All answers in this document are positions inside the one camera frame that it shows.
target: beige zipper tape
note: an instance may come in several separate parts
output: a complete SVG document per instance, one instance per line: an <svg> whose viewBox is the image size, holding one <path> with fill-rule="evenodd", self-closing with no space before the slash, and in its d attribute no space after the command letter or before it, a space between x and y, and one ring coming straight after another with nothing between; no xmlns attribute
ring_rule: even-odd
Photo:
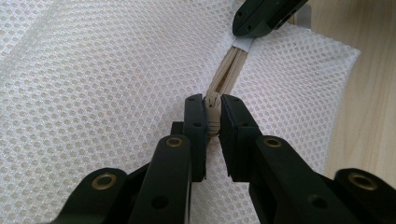
<svg viewBox="0 0 396 224"><path fill-rule="evenodd" d="M248 56L253 38L236 38L213 77L205 97L208 135L219 134L222 94L230 94Z"/></svg>

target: mesh laundry bag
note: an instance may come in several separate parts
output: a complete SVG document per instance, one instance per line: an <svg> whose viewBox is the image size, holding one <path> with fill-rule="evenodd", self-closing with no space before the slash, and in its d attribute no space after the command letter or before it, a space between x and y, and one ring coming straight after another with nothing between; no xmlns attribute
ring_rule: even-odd
<svg viewBox="0 0 396 224"><path fill-rule="evenodd" d="M5 1L1 5L0 223L54 219L90 172L146 164L184 99L205 92L232 45L224 1ZM286 26L257 39L233 94L263 133L322 172L358 52ZM192 223L257 223L219 141L192 185Z"/></svg>

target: metal rivet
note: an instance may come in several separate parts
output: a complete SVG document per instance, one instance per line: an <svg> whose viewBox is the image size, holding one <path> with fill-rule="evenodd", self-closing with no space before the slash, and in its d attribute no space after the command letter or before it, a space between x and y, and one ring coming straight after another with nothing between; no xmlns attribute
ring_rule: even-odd
<svg viewBox="0 0 396 224"><path fill-rule="evenodd" d="M93 181L92 181L92 187L94 189L109 189L113 185L115 185L117 182L117 176L110 174L110 173L104 173L102 175L97 176Z"/></svg>
<svg viewBox="0 0 396 224"><path fill-rule="evenodd" d="M183 144L183 140L180 138L169 138L166 140L166 145L169 147L180 147Z"/></svg>
<svg viewBox="0 0 396 224"><path fill-rule="evenodd" d="M347 178L352 184L361 189L375 190L378 188L378 185L374 182L374 180L365 175L350 173Z"/></svg>
<svg viewBox="0 0 396 224"><path fill-rule="evenodd" d="M282 142L279 141L276 138L273 137L267 137L264 139L264 143L265 145L267 145L268 147L281 147L282 146Z"/></svg>

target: wooden surface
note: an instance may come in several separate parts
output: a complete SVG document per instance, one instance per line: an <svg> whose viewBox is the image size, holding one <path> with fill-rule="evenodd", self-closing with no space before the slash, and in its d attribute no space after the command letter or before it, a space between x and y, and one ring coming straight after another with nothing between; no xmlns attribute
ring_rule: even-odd
<svg viewBox="0 0 396 224"><path fill-rule="evenodd" d="M396 1L308 4L312 30L361 51L339 110L326 175L357 167L396 188Z"/></svg>

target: zipper teeth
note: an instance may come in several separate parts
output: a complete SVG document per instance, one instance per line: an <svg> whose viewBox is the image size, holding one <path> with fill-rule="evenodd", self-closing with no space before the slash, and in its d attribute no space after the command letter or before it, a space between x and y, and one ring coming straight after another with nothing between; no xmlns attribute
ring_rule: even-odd
<svg viewBox="0 0 396 224"><path fill-rule="evenodd" d="M231 47L213 77L205 97L209 137L216 136L219 133L221 114L220 96L222 94L230 94L247 56L247 52L236 47Z"/></svg>

